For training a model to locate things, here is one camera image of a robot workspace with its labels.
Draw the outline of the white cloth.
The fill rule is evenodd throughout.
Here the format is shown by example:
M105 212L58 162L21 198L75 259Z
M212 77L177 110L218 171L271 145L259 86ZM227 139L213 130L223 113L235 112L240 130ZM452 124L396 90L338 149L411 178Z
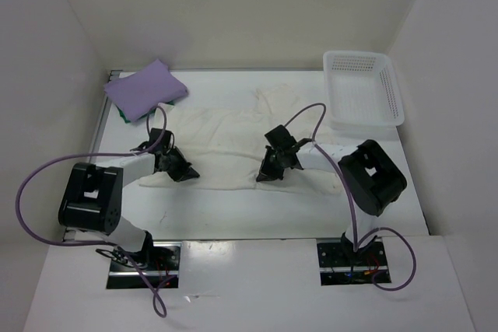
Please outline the white cloth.
M252 109L181 108L164 104L153 125L166 125L175 145L200 177L176 183L165 172L139 180L141 187L190 187L204 190L268 190L294 194L332 195L342 192L335 173L287 170L283 180L257 182L265 155L265 133L288 124L296 139L308 138L322 113L290 86L256 90Z

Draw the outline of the purple t shirt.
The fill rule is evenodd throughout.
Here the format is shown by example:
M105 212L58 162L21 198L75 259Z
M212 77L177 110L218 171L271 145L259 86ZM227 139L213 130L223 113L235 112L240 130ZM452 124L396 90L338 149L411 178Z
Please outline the purple t shirt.
M188 88L156 59L130 76L108 82L104 92L129 122L135 122L159 103L183 99Z

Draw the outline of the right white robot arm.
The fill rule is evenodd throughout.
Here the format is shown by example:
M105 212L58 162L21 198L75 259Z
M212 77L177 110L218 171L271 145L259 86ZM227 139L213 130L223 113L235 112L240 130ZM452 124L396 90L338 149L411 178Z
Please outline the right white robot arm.
M336 174L351 214L351 224L343 234L342 256L349 264L361 263L377 231L376 219L408 185L401 170L372 139L359 145L321 145L312 138L297 141L283 125L270 130L265 138L268 145L256 181L282 180L286 169Z

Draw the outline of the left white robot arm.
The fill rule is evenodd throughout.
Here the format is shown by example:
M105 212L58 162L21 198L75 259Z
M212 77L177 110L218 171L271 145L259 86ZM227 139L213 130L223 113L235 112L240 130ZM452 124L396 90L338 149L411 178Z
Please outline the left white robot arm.
M163 254L154 246L150 232L121 216L124 187L157 173L165 173L174 182L195 180L200 174L174 145L171 131L153 128L149 139L135 151L141 154L101 165L76 163L63 194L58 222L120 247L131 264L144 270Z

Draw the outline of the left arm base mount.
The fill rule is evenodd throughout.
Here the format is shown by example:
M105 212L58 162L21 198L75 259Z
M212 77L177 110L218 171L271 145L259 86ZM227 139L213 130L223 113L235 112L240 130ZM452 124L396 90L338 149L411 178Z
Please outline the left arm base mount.
M154 288L158 285L162 285L162 288L178 288L181 243L156 242L154 246L159 253L147 264L137 260L136 256L134 261ZM107 289L147 288L123 253L107 249L95 249L95 252L110 260Z

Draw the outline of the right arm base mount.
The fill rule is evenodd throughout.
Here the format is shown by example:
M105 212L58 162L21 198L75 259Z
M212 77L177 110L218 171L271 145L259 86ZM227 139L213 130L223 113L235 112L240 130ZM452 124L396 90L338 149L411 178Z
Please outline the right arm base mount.
M370 285L376 275L379 284L390 284L391 276L384 244L374 239L350 259L339 238L317 241L317 257L322 286Z

